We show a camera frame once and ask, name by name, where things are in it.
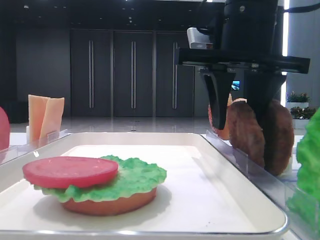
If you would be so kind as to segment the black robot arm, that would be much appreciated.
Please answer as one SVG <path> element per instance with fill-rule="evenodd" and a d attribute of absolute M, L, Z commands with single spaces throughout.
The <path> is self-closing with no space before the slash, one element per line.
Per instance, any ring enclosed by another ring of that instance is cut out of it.
<path fill-rule="evenodd" d="M 224 11 L 208 25 L 195 27 L 209 43 L 175 50 L 176 65 L 201 67 L 214 128 L 225 127 L 229 93 L 238 72 L 243 72 L 243 94 L 257 119 L 286 81 L 286 73 L 309 72 L 309 58 L 272 52 L 277 12 L 276 0 L 227 0 Z"/>

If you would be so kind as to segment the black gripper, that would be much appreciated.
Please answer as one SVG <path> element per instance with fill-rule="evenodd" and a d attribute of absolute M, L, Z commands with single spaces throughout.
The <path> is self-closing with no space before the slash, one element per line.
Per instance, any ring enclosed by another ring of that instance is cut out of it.
<path fill-rule="evenodd" d="M 286 80 L 282 72 L 307 74 L 310 59 L 296 56 L 258 54 L 216 49 L 177 48 L 174 52 L 176 65 L 201 66 L 200 76 L 207 89 L 212 126 L 225 127 L 227 103 L 235 73 L 229 69 L 243 69 L 244 97 L 243 124 L 247 131 L 261 131 L 259 125 L 269 104 Z"/>

